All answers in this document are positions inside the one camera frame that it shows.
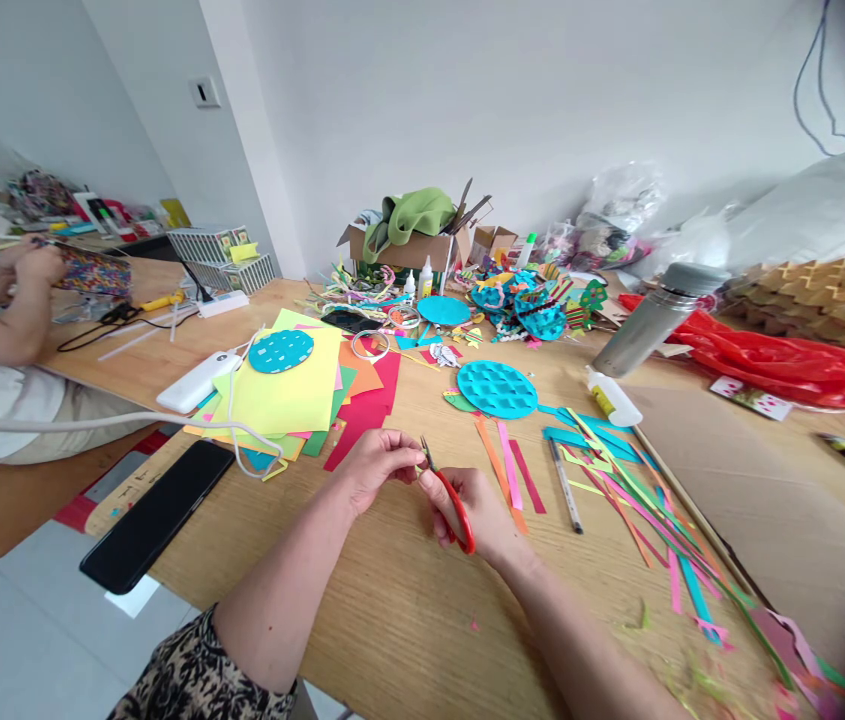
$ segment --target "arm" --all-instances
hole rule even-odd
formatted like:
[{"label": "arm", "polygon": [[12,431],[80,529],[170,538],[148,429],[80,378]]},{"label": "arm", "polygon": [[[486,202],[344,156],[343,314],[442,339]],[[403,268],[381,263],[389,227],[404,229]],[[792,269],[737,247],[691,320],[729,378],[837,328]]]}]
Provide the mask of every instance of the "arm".
[{"label": "arm", "polygon": [[[515,528],[505,506],[474,469],[443,468],[459,492],[476,537],[477,552],[505,581],[522,606],[562,696],[576,718],[684,719],[685,712],[573,596]],[[458,517],[431,472],[419,485],[433,506],[439,543],[449,546],[446,522]]]},{"label": "arm", "polygon": [[0,315],[0,365],[28,365],[35,360],[49,330],[49,290],[64,271],[55,247],[19,259],[15,297]]},{"label": "arm", "polygon": [[325,586],[352,523],[388,479],[412,482],[425,456],[397,430],[370,430],[291,527],[215,611],[232,661],[265,689],[292,688]]}]

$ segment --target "leopard print clothing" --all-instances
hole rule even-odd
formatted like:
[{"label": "leopard print clothing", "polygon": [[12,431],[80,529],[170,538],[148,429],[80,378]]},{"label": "leopard print clothing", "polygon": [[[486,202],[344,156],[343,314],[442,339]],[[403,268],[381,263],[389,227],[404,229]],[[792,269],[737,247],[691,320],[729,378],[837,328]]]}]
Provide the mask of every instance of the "leopard print clothing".
[{"label": "leopard print clothing", "polygon": [[284,720],[295,706],[288,694],[252,682],[226,655],[212,615],[215,607],[166,638],[109,720]]}]

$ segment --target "woman's right hand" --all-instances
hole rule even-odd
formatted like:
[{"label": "woman's right hand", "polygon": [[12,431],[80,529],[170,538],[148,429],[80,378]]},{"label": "woman's right hand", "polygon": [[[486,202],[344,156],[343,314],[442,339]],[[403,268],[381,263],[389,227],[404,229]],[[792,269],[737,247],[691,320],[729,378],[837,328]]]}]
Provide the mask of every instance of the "woman's right hand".
[{"label": "woman's right hand", "polygon": [[[481,471],[475,468],[442,468],[442,474],[452,483],[465,507],[475,536],[476,553],[484,557],[489,565],[497,567],[500,561],[522,549],[525,539]],[[419,485],[432,505],[439,545],[444,548],[450,546],[448,527],[452,528],[456,537],[464,538],[462,524],[442,481],[431,470],[423,470],[419,475]]]},{"label": "woman's right hand", "polygon": [[20,280],[28,279],[55,285],[65,275],[62,252],[55,245],[29,250],[16,261],[15,274]]}]

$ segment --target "yellow tool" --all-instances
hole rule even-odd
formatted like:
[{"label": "yellow tool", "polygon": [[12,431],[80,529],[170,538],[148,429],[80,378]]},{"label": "yellow tool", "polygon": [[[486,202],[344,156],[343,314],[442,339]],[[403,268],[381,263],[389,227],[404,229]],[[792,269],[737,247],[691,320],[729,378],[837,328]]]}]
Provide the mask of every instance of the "yellow tool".
[{"label": "yellow tool", "polygon": [[163,308],[166,305],[178,305],[182,302],[185,302],[185,292],[182,288],[179,288],[171,295],[166,295],[164,298],[159,298],[158,300],[153,300],[152,302],[142,303],[139,307],[141,307],[144,312],[151,312],[152,310]]}]

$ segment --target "red plastic bag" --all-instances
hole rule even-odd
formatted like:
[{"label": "red plastic bag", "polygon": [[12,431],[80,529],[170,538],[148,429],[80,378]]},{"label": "red plastic bag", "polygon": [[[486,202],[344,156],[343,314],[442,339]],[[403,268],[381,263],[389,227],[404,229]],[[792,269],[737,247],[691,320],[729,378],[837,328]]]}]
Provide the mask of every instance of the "red plastic bag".
[{"label": "red plastic bag", "polygon": [[[633,310],[640,295],[620,295]],[[696,310],[672,336],[691,345],[703,365],[786,400],[845,408],[845,348],[814,340],[777,338],[733,330]]]}]

